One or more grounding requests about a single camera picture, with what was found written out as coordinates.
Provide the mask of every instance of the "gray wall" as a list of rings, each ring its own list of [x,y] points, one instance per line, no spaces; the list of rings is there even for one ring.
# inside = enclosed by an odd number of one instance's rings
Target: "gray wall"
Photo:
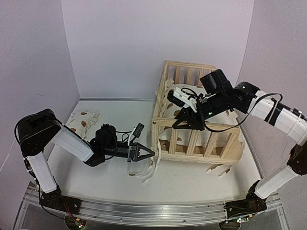
[[[307,1],[255,0],[238,82],[280,92],[283,103],[307,114]],[[265,175],[289,158],[293,141],[256,118],[244,124]],[[292,230],[307,228],[307,176],[279,189]]]
[[[60,0],[0,4],[0,228],[12,229],[30,176],[13,129],[47,107],[65,121],[79,93]]]
[[[82,98],[155,98],[164,60],[239,76],[254,0],[62,0]]]

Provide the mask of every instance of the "brown leaf print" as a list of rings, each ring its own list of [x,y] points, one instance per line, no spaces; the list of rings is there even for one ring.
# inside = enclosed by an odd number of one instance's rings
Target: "brown leaf print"
[[[171,104],[168,104],[168,106],[167,106],[167,108],[166,109],[169,109],[170,107],[172,107],[173,106],[173,103],[171,103]]]
[[[180,112],[180,110],[176,110],[176,111],[174,112],[174,116],[177,116],[177,114],[179,114],[179,112]]]
[[[82,121],[82,122],[81,122],[81,125],[82,125],[83,127],[85,127],[85,126],[86,126],[86,122],[85,122],[85,121]]]

